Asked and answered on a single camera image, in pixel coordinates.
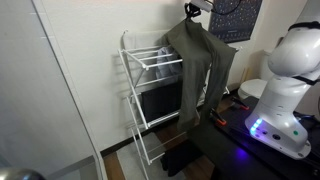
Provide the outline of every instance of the white robot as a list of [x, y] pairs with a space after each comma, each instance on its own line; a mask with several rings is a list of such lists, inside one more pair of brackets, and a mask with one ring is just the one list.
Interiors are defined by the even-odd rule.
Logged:
[[[212, 8], [204, 0], [191, 3], [205, 11]], [[293, 159], [303, 159], [311, 150], [308, 133], [293, 111], [320, 76], [319, 7], [320, 0], [308, 0], [296, 24], [269, 57], [275, 76], [245, 120], [254, 139]]]

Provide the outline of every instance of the wooden floor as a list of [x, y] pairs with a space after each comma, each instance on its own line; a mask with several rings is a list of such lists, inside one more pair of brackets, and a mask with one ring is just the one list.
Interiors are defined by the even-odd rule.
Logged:
[[[221, 112], [231, 105], [230, 98], [226, 98], [221, 101], [217, 109], [218, 112]], [[176, 123], [163, 128], [155, 132], [156, 136], [161, 142], [166, 142], [169, 139], [178, 135]], [[170, 149], [175, 145], [186, 139], [186, 135], [180, 136], [179, 138], [167, 143], [164, 145], [166, 149]], [[125, 180], [123, 175], [120, 162], [117, 156], [117, 153], [114, 152], [104, 158], [104, 163], [106, 167], [106, 172], [109, 180]], [[183, 173], [187, 180], [209, 180], [211, 173], [214, 169], [213, 163], [208, 160], [207, 157], [202, 156], [196, 161], [190, 163], [184, 170]]]

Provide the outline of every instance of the cable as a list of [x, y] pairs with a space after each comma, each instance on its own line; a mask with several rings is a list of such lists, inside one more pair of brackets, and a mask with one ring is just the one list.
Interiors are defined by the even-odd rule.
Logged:
[[232, 9], [231, 11], [226, 12], [226, 13], [221, 13], [221, 12], [218, 12], [218, 11], [217, 11], [217, 8], [216, 8], [216, 6], [215, 6], [215, 3], [212, 3], [212, 2], [209, 1], [209, 0], [205, 0], [205, 1], [208, 2], [208, 3], [210, 3], [210, 4], [212, 4], [213, 8], [211, 9], [211, 12], [216, 13], [216, 14], [219, 14], [219, 15], [221, 15], [221, 16], [226, 16], [226, 15], [229, 15], [229, 14], [233, 13], [235, 10], [238, 9], [238, 7], [240, 6], [240, 4], [241, 4], [241, 2], [242, 2], [242, 0], [239, 0], [237, 6], [236, 6], [234, 9]]
[[299, 113], [297, 111], [293, 111], [293, 115], [295, 117], [298, 117], [298, 118], [301, 118], [301, 119], [314, 119], [315, 118], [314, 115], [302, 114], [302, 113]]

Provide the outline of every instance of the glass door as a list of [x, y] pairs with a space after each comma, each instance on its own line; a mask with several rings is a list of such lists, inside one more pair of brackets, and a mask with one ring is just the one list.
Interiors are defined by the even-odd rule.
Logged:
[[39, 17], [31, 0], [0, 0], [0, 168], [101, 179], [97, 151]]

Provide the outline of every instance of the white object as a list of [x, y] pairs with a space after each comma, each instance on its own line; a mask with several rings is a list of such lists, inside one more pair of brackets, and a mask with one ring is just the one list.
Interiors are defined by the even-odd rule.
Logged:
[[246, 99], [249, 96], [260, 99], [267, 81], [274, 75], [268, 67], [268, 58], [271, 51], [265, 50], [260, 63], [260, 79], [248, 80], [241, 84], [238, 95], [241, 99]]
[[[314, 7], [320, 7], [320, 0], [309, 0], [301, 15], [319, 22], [319, 10]], [[269, 57], [269, 67], [276, 75], [268, 81], [245, 125], [258, 141], [293, 159], [302, 159], [310, 153], [311, 145], [293, 111], [310, 85], [292, 77], [314, 81], [320, 76], [320, 29], [291, 29]]]
[[[182, 133], [151, 150], [150, 148], [146, 147], [144, 139], [141, 135], [142, 130], [157, 126], [179, 115], [179, 111], [175, 111], [173, 113], [167, 114], [153, 121], [146, 122], [145, 116], [142, 112], [142, 108], [140, 105], [141, 97], [139, 96], [141, 95], [141, 93], [139, 92], [143, 91], [142, 88], [145, 88], [147, 85], [148, 87], [150, 87], [152, 84], [153, 85], [157, 84], [157, 82], [163, 82], [167, 79], [177, 77], [177, 75], [173, 75], [170, 77], [151, 80], [150, 78], [144, 78], [143, 74], [148, 73], [160, 66], [172, 65], [174, 63], [179, 63], [183, 61], [182, 59], [176, 59], [168, 62], [157, 63], [156, 62], [157, 59], [162, 57], [167, 57], [167, 58], [172, 57], [172, 56], [175, 56], [175, 54], [171, 53], [171, 54], [165, 54], [165, 55], [158, 55], [157, 54], [158, 50], [164, 46], [144, 47], [146, 44], [157, 45], [154, 42], [158, 41], [158, 39], [161, 37], [159, 36], [159, 34], [161, 33], [163, 32], [155, 31], [155, 32], [148, 32], [148, 33], [137, 33], [137, 34], [126, 32], [123, 36], [124, 45], [126, 49], [118, 50], [121, 63], [124, 67], [125, 74], [127, 76], [127, 80], [128, 80], [130, 91], [131, 91], [129, 96], [125, 98], [129, 105], [129, 110], [134, 121], [133, 125], [130, 126], [129, 128], [131, 130], [135, 145], [137, 147], [137, 152], [140, 157], [143, 173], [147, 180], [149, 179], [149, 176], [148, 176], [147, 168], [144, 162], [146, 161], [148, 165], [151, 165], [153, 162], [155, 162], [157, 159], [159, 159], [164, 155], [163, 151], [158, 153], [159, 148], [161, 148], [164, 144], [169, 143], [172, 140], [185, 134], [185, 133]], [[124, 58], [125, 56], [130, 62], [128, 63], [130, 66], [127, 66], [127, 63], [125, 62], [125, 58]], [[229, 90], [227, 89], [227, 87], [226, 87], [226, 92], [224, 92], [224, 94], [226, 93], [227, 94], [229, 93]], [[202, 104], [203, 104], [203, 101], [200, 100], [198, 103], [198, 106]]]
[[207, 12], [210, 12], [212, 9], [212, 5], [204, 0], [191, 0], [190, 3]]

